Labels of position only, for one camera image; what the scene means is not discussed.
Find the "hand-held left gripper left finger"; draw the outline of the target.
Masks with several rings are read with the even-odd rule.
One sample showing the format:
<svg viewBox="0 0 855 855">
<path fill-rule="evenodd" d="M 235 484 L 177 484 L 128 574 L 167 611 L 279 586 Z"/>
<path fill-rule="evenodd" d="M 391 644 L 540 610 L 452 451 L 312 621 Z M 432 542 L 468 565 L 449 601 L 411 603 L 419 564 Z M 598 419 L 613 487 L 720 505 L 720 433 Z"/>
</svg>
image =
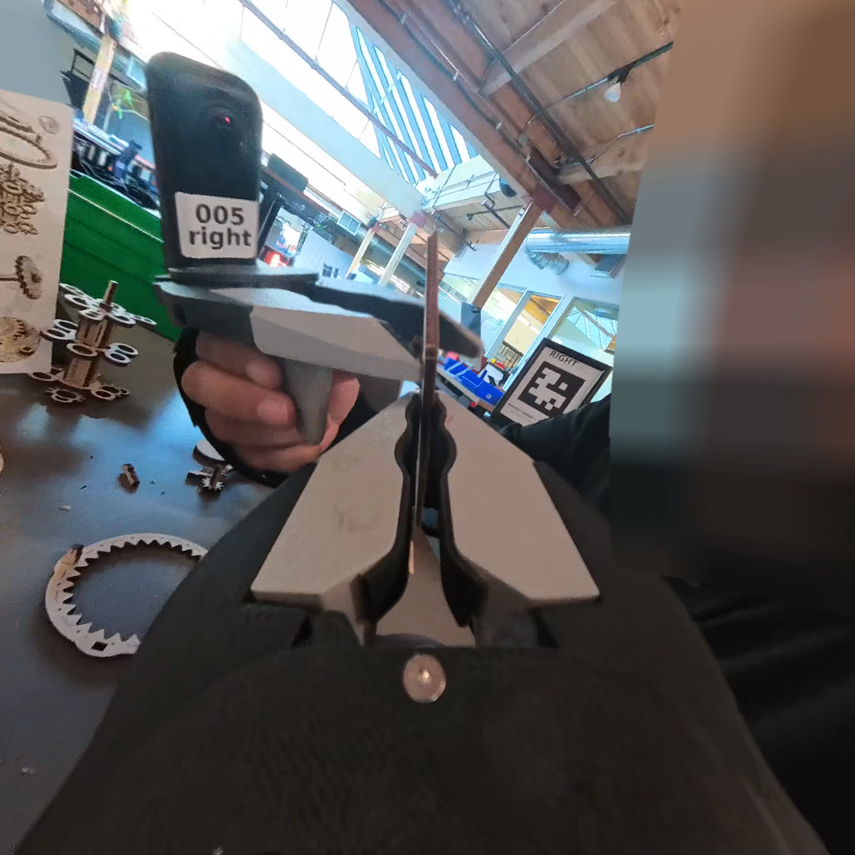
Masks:
<svg viewBox="0 0 855 855">
<path fill-rule="evenodd" d="M 324 454 L 251 584 L 260 604 L 343 615 L 359 643 L 407 584 L 420 399 L 405 395 Z"/>
</svg>

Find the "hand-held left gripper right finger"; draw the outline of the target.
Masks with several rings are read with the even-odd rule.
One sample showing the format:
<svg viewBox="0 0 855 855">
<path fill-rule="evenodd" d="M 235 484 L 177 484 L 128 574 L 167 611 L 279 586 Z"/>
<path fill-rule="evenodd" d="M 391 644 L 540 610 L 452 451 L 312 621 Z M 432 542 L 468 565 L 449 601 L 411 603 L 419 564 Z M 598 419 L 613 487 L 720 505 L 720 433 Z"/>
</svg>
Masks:
<svg viewBox="0 0 855 855">
<path fill-rule="evenodd" d="M 599 588 L 531 457 L 443 392 L 434 414 L 427 497 L 457 625 L 596 601 Z"/>
</svg>

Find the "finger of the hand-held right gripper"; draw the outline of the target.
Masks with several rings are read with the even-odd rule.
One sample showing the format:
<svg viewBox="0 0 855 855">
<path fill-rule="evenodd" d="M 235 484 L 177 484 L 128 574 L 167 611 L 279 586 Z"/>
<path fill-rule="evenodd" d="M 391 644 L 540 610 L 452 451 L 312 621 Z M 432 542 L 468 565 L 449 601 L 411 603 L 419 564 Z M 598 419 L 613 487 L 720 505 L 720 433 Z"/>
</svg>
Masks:
<svg viewBox="0 0 855 855">
<path fill-rule="evenodd" d="M 255 307 L 256 348 L 268 356 L 353 375 L 417 381 L 421 363 L 369 315 Z"/>
</svg>

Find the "triangular wooden offcut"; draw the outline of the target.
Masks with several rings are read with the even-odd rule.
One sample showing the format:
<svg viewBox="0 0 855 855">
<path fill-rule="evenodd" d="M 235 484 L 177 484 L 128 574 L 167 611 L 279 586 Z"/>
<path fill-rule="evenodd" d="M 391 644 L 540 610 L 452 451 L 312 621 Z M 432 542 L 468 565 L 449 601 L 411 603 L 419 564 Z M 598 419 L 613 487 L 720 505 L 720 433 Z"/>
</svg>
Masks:
<svg viewBox="0 0 855 855">
<path fill-rule="evenodd" d="M 420 382 L 420 411 L 418 427 L 418 450 L 415 457 L 414 501 L 411 514 L 411 540 L 415 541 L 422 529 L 424 502 L 430 474 L 430 459 L 433 445 L 433 423 L 437 359 L 440 351 L 439 312 L 439 237 L 429 235 L 426 244 L 427 269 L 424 292 L 422 329 L 422 379 Z"/>
</svg>

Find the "wooden model with loop arms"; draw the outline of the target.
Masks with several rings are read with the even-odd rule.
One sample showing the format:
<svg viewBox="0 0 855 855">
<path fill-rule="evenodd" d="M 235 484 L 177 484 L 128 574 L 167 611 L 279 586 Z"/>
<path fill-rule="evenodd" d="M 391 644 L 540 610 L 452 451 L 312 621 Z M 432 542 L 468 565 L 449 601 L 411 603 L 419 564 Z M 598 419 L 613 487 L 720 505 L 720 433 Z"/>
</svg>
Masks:
<svg viewBox="0 0 855 855">
<path fill-rule="evenodd" d="M 117 303 L 115 295 L 118 288 L 119 283 L 110 280 L 102 296 L 93 297 L 74 285 L 59 285 L 63 306 L 75 310 L 76 318 L 55 318 L 41 336 L 51 344 L 62 346 L 66 360 L 52 364 L 47 370 L 29 374 L 31 379 L 46 385 L 45 394 L 52 403 L 114 402 L 130 395 L 127 388 L 103 378 L 102 363 L 115 367 L 130 365 L 139 351 L 116 341 L 114 333 L 138 326 L 154 328 L 156 321 Z"/>
</svg>

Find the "person's right forearm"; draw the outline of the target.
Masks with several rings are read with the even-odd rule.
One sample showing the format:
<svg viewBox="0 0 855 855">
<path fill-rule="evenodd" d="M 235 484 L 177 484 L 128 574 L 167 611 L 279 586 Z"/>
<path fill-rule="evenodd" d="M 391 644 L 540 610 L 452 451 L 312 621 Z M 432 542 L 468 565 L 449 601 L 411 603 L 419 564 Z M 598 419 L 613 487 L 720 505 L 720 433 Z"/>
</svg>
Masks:
<svg viewBox="0 0 855 855">
<path fill-rule="evenodd" d="M 610 515 L 611 395 L 529 426 L 499 430 L 538 463 L 549 465 L 590 505 Z"/>
</svg>

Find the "person's right hand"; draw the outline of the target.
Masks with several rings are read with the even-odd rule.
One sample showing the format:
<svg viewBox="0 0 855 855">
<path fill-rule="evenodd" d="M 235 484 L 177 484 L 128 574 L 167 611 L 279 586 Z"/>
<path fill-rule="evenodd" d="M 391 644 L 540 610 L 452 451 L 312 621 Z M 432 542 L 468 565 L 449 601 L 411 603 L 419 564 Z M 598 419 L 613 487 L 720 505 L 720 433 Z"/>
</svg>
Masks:
<svg viewBox="0 0 855 855">
<path fill-rule="evenodd" d="M 180 389 L 201 410 L 208 441 L 235 467 L 288 476 L 314 463 L 335 442 L 358 403 L 358 379 L 335 372 L 325 433 L 313 444 L 297 429 L 296 405 L 270 357 L 205 333 L 196 336 L 191 352 Z"/>
</svg>

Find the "green plastic bin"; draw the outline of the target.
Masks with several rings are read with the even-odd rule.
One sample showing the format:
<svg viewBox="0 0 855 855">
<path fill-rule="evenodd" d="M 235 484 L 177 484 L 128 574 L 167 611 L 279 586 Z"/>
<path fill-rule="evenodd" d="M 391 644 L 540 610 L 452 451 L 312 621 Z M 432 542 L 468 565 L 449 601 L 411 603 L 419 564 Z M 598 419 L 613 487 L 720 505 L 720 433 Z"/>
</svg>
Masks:
<svg viewBox="0 0 855 855">
<path fill-rule="evenodd" d="M 120 305 L 155 322 L 176 341 L 175 326 L 153 288 L 164 274 L 160 217 L 91 177 L 72 173 L 61 256 L 61 282 L 93 297 L 118 284 Z"/>
</svg>

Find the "blue plastic bin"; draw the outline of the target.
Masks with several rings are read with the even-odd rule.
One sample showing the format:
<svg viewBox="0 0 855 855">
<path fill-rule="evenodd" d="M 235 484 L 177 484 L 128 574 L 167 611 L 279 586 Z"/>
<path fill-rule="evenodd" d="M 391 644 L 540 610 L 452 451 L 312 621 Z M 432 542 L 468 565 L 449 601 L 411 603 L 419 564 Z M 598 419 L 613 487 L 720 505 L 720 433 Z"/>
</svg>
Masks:
<svg viewBox="0 0 855 855">
<path fill-rule="evenodd" d="M 493 384 L 489 376 L 481 376 L 468 364 L 451 357 L 445 358 L 440 365 L 440 374 L 444 379 L 457 384 L 467 393 L 474 395 L 476 399 L 491 406 L 497 405 L 505 395 L 505 391 L 500 386 Z"/>
</svg>

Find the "framed black white marker sign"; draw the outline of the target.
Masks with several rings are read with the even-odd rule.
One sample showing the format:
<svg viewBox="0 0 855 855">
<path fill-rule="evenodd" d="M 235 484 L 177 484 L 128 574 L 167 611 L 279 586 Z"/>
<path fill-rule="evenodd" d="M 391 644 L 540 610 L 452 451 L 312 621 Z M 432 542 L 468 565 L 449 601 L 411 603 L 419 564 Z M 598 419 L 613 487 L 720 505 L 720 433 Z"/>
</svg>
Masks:
<svg viewBox="0 0 855 855">
<path fill-rule="evenodd" d="M 519 369 L 489 419 L 499 427 L 526 427 L 566 415 L 592 402 L 611 373 L 611 365 L 545 338 Z"/>
</svg>

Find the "folded instruction leaflet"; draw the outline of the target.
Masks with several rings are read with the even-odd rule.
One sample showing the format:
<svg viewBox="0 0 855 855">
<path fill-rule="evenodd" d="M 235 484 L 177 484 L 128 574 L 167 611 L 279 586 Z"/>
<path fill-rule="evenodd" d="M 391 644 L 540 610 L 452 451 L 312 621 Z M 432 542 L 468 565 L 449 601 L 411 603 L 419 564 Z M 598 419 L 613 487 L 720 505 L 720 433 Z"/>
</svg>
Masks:
<svg viewBox="0 0 855 855">
<path fill-rule="evenodd" d="M 69 197 L 73 111 L 1 92 L 1 374 L 45 371 Z"/>
</svg>

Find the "silver air duct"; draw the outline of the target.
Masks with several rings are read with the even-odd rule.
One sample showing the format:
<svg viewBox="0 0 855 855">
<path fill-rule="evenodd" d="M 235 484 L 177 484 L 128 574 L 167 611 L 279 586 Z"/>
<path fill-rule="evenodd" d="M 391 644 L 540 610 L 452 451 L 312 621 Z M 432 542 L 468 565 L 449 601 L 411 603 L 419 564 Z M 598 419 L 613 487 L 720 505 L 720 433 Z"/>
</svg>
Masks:
<svg viewBox="0 0 855 855">
<path fill-rule="evenodd" d="M 562 274 L 570 265 L 570 255 L 594 258 L 593 275 L 615 278 L 626 262 L 631 231 L 606 228 L 595 231 L 533 231 L 524 241 L 529 262 L 540 270 Z"/>
</svg>

